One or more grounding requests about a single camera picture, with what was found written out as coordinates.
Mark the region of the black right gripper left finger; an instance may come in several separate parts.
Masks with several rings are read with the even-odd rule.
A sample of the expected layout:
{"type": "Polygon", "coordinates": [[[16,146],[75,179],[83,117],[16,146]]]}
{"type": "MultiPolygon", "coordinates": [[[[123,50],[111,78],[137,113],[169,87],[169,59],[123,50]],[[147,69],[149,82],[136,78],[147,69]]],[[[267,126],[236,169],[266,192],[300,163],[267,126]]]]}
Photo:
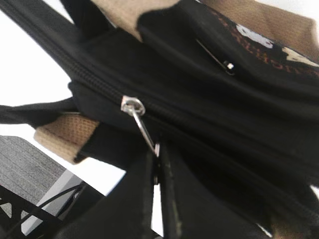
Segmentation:
{"type": "Polygon", "coordinates": [[[152,212],[154,163],[160,152],[147,152],[127,170],[116,187],[57,233],[58,239],[154,239],[152,212]]]}

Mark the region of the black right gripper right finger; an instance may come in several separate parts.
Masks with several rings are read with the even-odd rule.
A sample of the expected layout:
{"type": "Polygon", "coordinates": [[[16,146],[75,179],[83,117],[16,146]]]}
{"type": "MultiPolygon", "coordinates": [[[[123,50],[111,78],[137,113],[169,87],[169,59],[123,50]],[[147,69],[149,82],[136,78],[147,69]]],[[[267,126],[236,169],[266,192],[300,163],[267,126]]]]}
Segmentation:
{"type": "Polygon", "coordinates": [[[160,146],[160,191],[166,239],[267,239],[257,224],[226,207],[194,176],[178,149],[160,146]]]}

